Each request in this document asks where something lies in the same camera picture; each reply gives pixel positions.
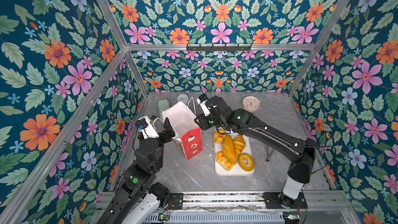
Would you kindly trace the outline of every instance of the white tray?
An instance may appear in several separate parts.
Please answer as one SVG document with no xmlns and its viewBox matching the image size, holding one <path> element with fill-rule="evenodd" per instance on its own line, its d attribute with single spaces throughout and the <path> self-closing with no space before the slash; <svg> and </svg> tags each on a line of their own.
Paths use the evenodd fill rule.
<svg viewBox="0 0 398 224">
<path fill-rule="evenodd" d="M 230 135 L 231 135 L 232 140 L 233 140 L 236 136 L 238 136 L 238 133 L 234 132 L 234 133 L 231 133 Z M 242 153 L 249 154 L 251 157 L 253 157 L 253 155 L 251 153 L 249 137 L 243 135 L 243 140 L 246 142 L 246 146 L 243 149 Z M 216 154 L 218 152 L 222 152 L 222 145 L 214 143 L 214 157 L 216 157 Z M 217 163 L 216 160 L 214 160 L 214 165 L 215 165 L 215 168 L 216 168 L 217 175 L 220 175 L 220 176 L 253 175 L 254 170 L 255 170 L 255 168 L 254 168 L 253 170 L 251 170 L 249 172 L 244 171 L 239 166 L 238 160 L 236 160 L 236 164 L 234 165 L 234 167 L 231 168 L 230 171 L 226 171 L 223 167 L 221 167 L 221 165 L 219 163 Z"/>
</svg>

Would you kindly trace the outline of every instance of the pastry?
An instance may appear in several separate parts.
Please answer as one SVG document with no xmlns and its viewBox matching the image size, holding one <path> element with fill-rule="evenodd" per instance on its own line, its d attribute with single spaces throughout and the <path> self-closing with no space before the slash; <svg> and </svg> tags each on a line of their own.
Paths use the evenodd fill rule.
<svg viewBox="0 0 398 224">
<path fill-rule="evenodd" d="M 223 169 L 226 171 L 229 171 L 234 165 L 230 163 L 226 157 L 224 157 L 224 154 L 222 152 L 218 152 L 216 154 L 216 161 L 221 165 Z"/>
<path fill-rule="evenodd" d="M 219 129 L 218 131 L 219 131 L 220 133 L 226 133 L 226 131 L 223 130 L 223 129 Z M 224 136 L 225 136 L 225 135 L 219 134 L 219 133 L 217 132 L 217 130 L 216 130 L 216 131 L 214 132 L 214 134 L 213 134 L 213 140 L 214 140 L 214 142 L 215 142 L 216 144 L 222 144 L 223 141 L 224 141 Z"/>
<path fill-rule="evenodd" d="M 234 146 L 235 157 L 238 158 L 245 148 L 246 142 L 243 140 L 242 135 L 238 135 L 232 140 L 232 144 Z"/>
<path fill-rule="evenodd" d="M 224 156 L 232 164 L 236 164 L 236 157 L 234 152 L 234 146 L 232 145 L 232 137 L 230 135 L 225 135 L 224 142 L 222 143 L 222 152 Z"/>
<path fill-rule="evenodd" d="M 249 172 L 254 169 L 254 159 L 249 154 L 240 154 L 238 157 L 238 163 L 244 171 Z"/>
</svg>

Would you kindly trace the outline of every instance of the clock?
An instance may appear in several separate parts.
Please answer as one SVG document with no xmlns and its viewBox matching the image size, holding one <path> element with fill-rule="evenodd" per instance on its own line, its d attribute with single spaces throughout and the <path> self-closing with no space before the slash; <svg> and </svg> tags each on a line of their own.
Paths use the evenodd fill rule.
<svg viewBox="0 0 398 224">
<path fill-rule="evenodd" d="M 246 111 L 255 112 L 260 106 L 260 101 L 254 96 L 247 96 L 243 98 L 242 107 Z"/>
</svg>

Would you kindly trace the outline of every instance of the croissant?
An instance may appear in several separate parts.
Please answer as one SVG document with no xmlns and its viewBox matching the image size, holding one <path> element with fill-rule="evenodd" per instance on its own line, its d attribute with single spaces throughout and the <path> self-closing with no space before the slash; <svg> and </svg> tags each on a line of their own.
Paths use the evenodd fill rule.
<svg viewBox="0 0 398 224">
<path fill-rule="evenodd" d="M 218 152 L 216 154 L 216 161 L 217 163 L 219 163 L 221 165 L 221 167 L 223 167 L 223 169 L 225 169 L 226 171 L 229 171 L 234 165 L 232 163 L 230 163 L 226 157 L 224 156 L 224 154 L 222 152 Z"/>
<path fill-rule="evenodd" d="M 238 135 L 232 140 L 234 146 L 235 157 L 238 158 L 246 146 L 246 142 L 243 140 L 242 135 Z"/>
<path fill-rule="evenodd" d="M 222 152 L 226 159 L 232 164 L 236 164 L 236 157 L 234 152 L 234 146 L 232 144 L 232 137 L 225 135 L 224 142 L 222 143 Z"/>
<path fill-rule="evenodd" d="M 218 130 L 220 133 L 226 133 L 225 130 L 219 129 Z M 224 136 L 226 135 L 220 135 L 217 131 L 213 134 L 213 140 L 216 144 L 222 144 L 224 141 Z"/>
</svg>

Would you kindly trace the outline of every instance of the metal bar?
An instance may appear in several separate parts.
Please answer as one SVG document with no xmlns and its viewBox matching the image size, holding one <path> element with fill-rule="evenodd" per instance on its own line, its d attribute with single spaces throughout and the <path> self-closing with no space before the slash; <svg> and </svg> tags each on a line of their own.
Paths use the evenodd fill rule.
<svg viewBox="0 0 398 224">
<path fill-rule="evenodd" d="M 0 215 L 0 223 L 15 224 L 22 212 L 26 209 L 32 198 L 35 196 L 41 183 L 46 179 L 53 165 L 58 161 L 64 151 L 66 144 L 72 138 L 77 128 L 83 122 L 88 111 L 101 94 L 103 88 L 109 82 L 109 78 L 122 62 L 124 51 L 119 51 L 107 66 L 101 77 L 97 80 L 93 88 L 88 92 L 82 104 L 76 109 L 68 122 L 64 125 L 61 132 L 55 138 L 43 157 L 39 160 L 35 168 L 29 174 L 23 185 L 20 187 L 16 196 L 11 200 Z"/>
<path fill-rule="evenodd" d="M 350 0 L 339 0 L 336 4 L 336 8 L 333 10 L 333 12 L 330 15 L 330 18 L 328 19 L 327 23 L 323 27 L 321 33 L 319 34 L 315 44 L 316 47 L 315 49 L 309 54 L 307 57 L 307 60 L 304 62 L 302 65 L 300 71 L 298 72 L 295 82 L 293 82 L 293 85 L 289 89 L 289 96 L 292 97 L 294 92 L 296 91 L 297 87 L 303 80 L 305 74 L 307 73 L 308 69 L 311 67 L 312 62 L 320 52 L 323 44 L 326 42 L 328 39 L 331 30 L 334 28 L 336 25 L 337 21 L 340 19 L 341 14 L 343 13 L 344 9 L 347 7 L 348 3 Z"/>
<path fill-rule="evenodd" d="M 101 12 L 109 25 L 113 35 L 115 36 L 116 42 L 119 45 L 120 49 L 123 49 L 126 45 L 126 39 L 123 36 L 122 30 L 119 27 L 119 24 L 116 21 L 116 18 L 111 11 L 111 7 L 108 3 L 108 0 L 96 0 Z"/>
<path fill-rule="evenodd" d="M 126 61 L 127 64 L 129 65 L 132 75 L 135 78 L 138 87 L 140 88 L 142 95 L 146 98 L 148 97 L 148 89 L 147 86 L 144 83 L 144 79 L 142 78 L 142 75 L 140 73 L 140 70 L 138 69 L 137 64 L 134 62 L 134 58 L 132 57 L 131 52 L 127 52 L 126 56 Z"/>
<path fill-rule="evenodd" d="M 315 50 L 315 45 L 309 44 L 127 44 L 127 51 L 147 50 L 189 50 L 189 51 L 239 51 L 239 50 Z"/>
</svg>

